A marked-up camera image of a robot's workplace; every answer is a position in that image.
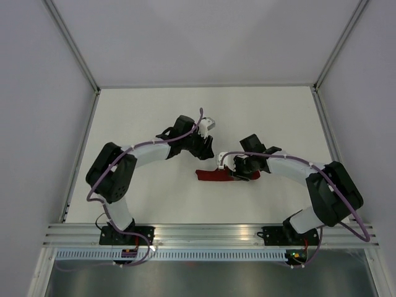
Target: perforated metal strip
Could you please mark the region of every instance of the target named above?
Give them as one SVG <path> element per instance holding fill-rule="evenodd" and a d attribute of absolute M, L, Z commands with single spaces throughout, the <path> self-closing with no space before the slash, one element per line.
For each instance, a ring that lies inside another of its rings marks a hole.
<path fill-rule="evenodd" d="M 146 250 L 139 249 L 136 260 Z M 286 261 L 285 249 L 162 249 L 150 253 L 157 261 Z M 122 249 L 64 248 L 58 249 L 56 260 L 128 260 Z"/>

